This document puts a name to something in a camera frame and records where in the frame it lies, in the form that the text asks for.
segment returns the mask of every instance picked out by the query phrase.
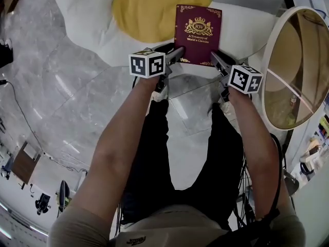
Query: book cover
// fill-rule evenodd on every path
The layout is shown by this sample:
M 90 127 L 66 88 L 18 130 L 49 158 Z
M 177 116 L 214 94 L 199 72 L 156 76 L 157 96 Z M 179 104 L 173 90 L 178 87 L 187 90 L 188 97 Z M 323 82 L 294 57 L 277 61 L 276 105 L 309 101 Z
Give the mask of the book cover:
M 222 11 L 189 5 L 177 5 L 176 9 L 175 48 L 185 48 L 179 62 L 213 66 L 210 53 L 220 44 Z

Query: leg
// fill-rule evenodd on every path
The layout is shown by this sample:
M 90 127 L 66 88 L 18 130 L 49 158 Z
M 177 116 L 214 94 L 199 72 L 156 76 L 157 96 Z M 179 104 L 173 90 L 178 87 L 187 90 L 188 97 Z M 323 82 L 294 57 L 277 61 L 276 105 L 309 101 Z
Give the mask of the leg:
M 195 183 L 186 192 L 192 206 L 226 229 L 239 195 L 244 149 L 241 136 L 219 104 L 215 103 L 212 108 L 207 160 Z
M 169 204 L 174 191 L 168 160 L 167 100 L 151 102 L 124 190 L 123 223 L 137 222 Z

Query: gold emblem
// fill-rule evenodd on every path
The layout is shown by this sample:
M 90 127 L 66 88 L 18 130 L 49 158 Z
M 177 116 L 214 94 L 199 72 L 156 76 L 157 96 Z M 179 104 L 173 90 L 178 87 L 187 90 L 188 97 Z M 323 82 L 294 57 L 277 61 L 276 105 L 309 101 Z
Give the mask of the gold emblem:
M 196 17 L 195 22 L 189 19 L 189 22 L 185 24 L 185 32 L 197 35 L 212 36 L 213 27 L 211 22 L 205 24 L 205 19 L 202 17 Z
M 180 7 L 180 12 L 183 13 L 185 9 L 193 9 L 193 8 L 195 8 L 195 6 L 181 6 Z
M 200 63 L 201 65 L 206 65 L 206 66 L 214 66 L 214 64 L 212 64 L 212 62 L 202 62 Z
M 180 60 L 181 62 L 190 62 L 189 60 L 184 59 L 184 58 L 180 58 L 179 60 Z
M 208 10 L 209 12 L 212 12 L 212 13 L 218 15 L 218 18 L 219 18 L 219 19 L 222 17 L 222 12 L 220 12 L 220 11 L 218 11 L 218 10 L 214 10 L 214 9 L 212 9 L 212 8 L 207 8 L 207 10 Z

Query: yellow yolk cushion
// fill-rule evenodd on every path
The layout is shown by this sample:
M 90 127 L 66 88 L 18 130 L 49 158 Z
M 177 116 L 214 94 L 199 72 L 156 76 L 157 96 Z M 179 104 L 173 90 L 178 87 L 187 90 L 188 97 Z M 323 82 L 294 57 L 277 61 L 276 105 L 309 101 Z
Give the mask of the yellow yolk cushion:
M 121 31 L 132 38 L 156 43 L 174 37 L 176 5 L 208 7 L 211 0 L 113 0 L 112 13 Z

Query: white cushion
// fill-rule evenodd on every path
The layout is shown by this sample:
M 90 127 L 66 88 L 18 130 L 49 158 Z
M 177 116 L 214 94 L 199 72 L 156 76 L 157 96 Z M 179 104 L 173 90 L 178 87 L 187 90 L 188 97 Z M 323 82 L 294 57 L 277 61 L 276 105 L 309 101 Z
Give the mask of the white cushion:
M 127 66 L 128 54 L 154 44 L 139 42 L 119 30 L 112 16 L 113 0 L 56 0 L 65 20 L 67 36 L 73 43 L 89 49 L 110 66 Z M 245 58 L 267 43 L 275 16 L 266 12 L 235 5 L 212 2 L 211 8 L 223 11 L 220 49 L 237 59 Z M 174 76 L 188 73 L 213 78 L 213 67 L 177 63 Z

